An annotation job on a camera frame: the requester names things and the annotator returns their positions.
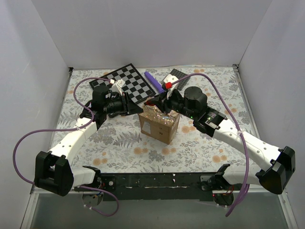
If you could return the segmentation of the red black utility knife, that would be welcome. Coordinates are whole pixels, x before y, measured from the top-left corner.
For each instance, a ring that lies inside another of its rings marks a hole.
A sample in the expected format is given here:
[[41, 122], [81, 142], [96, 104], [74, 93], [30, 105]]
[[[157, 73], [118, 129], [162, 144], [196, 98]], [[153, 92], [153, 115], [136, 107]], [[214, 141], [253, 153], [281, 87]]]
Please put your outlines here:
[[156, 106], [157, 108], [160, 106], [159, 101], [153, 99], [147, 100], [144, 104], [147, 106]]

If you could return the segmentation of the brown cardboard express box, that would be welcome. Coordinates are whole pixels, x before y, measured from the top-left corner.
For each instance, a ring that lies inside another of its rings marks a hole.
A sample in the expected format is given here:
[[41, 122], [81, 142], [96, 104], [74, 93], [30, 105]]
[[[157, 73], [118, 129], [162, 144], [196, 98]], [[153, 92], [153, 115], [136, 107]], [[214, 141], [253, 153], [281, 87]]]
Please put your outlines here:
[[170, 118], [156, 106], [143, 105], [142, 108], [143, 113], [138, 114], [141, 133], [169, 145], [176, 135], [180, 114]]

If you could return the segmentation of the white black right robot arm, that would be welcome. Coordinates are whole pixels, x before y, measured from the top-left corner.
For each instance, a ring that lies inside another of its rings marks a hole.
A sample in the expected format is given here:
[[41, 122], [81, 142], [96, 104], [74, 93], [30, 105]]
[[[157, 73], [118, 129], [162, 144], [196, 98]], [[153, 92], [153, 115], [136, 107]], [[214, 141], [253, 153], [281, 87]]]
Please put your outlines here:
[[175, 111], [192, 119], [198, 131], [245, 155], [244, 167], [221, 166], [214, 175], [202, 181], [205, 188], [220, 190], [245, 183], [260, 185], [280, 195], [295, 171], [295, 151], [292, 148], [278, 148], [243, 132], [226, 115], [210, 107], [206, 94], [196, 86], [187, 88], [183, 95], [176, 89], [163, 92], [144, 104], [156, 106], [164, 114]]

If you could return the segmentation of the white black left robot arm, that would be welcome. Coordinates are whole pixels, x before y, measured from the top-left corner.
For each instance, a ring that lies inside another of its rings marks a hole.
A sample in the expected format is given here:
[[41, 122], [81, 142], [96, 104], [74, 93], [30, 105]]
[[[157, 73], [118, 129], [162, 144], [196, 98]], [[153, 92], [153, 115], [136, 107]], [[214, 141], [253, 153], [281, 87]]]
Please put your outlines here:
[[92, 99], [86, 103], [76, 129], [68, 133], [48, 152], [39, 152], [35, 161], [35, 186], [65, 196], [74, 187], [102, 186], [100, 170], [91, 166], [71, 169], [71, 163], [83, 144], [95, 134], [106, 121], [107, 115], [122, 116], [142, 113], [128, 93], [112, 92], [107, 86], [93, 90]]

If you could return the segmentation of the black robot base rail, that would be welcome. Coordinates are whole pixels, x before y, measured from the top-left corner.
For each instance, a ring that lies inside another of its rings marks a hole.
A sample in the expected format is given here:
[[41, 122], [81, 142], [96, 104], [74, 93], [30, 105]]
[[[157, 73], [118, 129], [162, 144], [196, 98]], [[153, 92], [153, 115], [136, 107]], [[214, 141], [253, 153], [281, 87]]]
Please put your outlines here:
[[218, 182], [215, 173], [108, 173], [99, 174], [91, 187], [97, 188], [104, 201], [118, 200], [198, 200], [230, 206], [233, 191], [241, 185]]

